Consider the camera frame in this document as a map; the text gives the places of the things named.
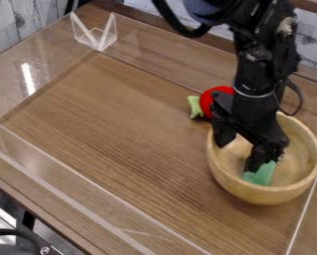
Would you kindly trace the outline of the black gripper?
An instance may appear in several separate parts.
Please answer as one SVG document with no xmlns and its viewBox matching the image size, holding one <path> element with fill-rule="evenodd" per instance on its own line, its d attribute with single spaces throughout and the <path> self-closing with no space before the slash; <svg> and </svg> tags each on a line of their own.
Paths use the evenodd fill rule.
<svg viewBox="0 0 317 255">
<path fill-rule="evenodd" d="M 272 94 L 248 96 L 214 92 L 211 105 L 212 139 L 219 148 L 239 134 L 252 145 L 244 171 L 255 172 L 270 161 L 276 162 L 290 140 L 276 120 Z"/>
</svg>

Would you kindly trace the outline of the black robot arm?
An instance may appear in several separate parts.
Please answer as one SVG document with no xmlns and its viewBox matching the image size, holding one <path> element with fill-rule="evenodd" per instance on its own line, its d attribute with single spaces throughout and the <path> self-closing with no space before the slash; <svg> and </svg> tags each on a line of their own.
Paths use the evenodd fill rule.
<svg viewBox="0 0 317 255">
<path fill-rule="evenodd" d="M 276 113 L 299 63 L 294 7 L 288 0 L 184 0 L 184 8 L 202 30 L 224 24 L 232 32 L 232 92 L 210 94 L 211 124 L 218 146 L 238 135 L 252 144 L 244 169 L 254 172 L 288 145 Z"/>
</svg>

